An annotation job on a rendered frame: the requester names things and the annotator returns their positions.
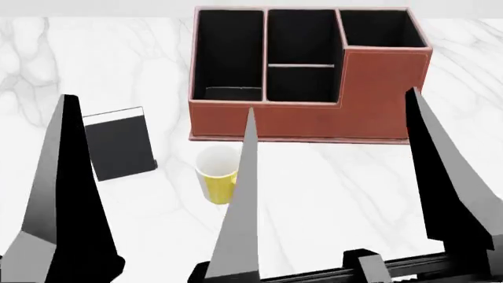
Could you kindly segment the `yellow and white mug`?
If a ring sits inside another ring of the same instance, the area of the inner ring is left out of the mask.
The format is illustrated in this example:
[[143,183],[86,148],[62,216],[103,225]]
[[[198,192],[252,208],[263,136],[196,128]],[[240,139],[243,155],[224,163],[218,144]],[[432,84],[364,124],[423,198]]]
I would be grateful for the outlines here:
[[228,204],[232,198],[240,153],[228,145],[212,145],[196,158],[195,171],[204,197],[213,204]]

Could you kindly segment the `black notebook with white strip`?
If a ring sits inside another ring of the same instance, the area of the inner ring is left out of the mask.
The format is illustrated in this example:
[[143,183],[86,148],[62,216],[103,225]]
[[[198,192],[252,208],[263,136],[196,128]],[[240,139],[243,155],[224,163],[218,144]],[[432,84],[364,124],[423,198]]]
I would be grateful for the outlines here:
[[158,168],[141,106],[84,116],[83,122],[98,181]]

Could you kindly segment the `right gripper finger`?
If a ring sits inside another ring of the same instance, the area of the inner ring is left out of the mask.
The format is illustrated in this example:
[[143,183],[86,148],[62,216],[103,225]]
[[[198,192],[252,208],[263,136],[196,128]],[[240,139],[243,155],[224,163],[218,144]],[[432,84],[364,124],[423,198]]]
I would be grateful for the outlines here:
[[447,252],[503,266],[503,200],[475,172],[420,91],[406,91],[406,126],[428,238]]
[[248,111],[237,183],[204,278],[258,280],[258,136]]

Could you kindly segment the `brown leather desk caddy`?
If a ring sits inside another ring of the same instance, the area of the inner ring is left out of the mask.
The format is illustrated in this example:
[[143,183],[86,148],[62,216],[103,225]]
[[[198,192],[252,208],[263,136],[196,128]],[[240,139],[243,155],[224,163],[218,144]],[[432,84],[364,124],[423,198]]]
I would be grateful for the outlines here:
[[194,13],[193,141],[407,143],[405,93],[433,48],[405,7],[210,7]]

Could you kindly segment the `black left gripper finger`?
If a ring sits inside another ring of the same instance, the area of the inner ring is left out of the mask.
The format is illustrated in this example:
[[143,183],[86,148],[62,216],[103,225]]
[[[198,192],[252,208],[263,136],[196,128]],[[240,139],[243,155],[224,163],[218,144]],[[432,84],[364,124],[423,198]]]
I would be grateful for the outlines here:
[[94,181],[79,99],[63,94],[20,232],[0,260],[0,283],[111,283],[124,266]]

